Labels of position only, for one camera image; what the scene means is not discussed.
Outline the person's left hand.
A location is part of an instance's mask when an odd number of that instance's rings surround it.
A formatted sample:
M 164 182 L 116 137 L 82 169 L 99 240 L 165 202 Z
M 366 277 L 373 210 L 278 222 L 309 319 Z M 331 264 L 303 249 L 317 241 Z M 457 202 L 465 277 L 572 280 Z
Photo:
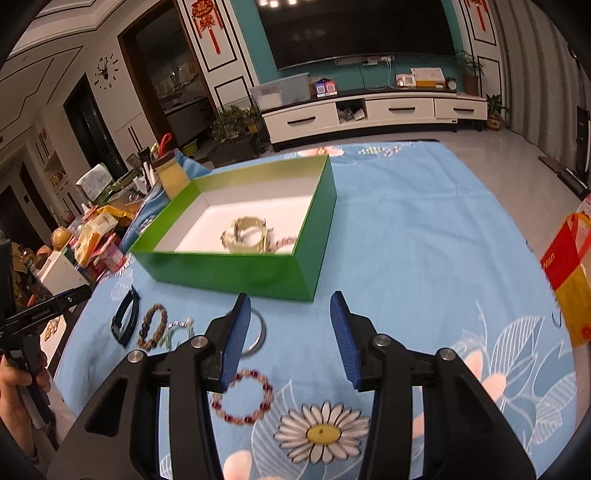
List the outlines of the person's left hand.
M 27 387 L 32 376 L 14 366 L 5 356 L 1 359 L 0 414 L 7 430 L 28 458 L 35 456 L 30 415 L 19 395 L 19 387 Z

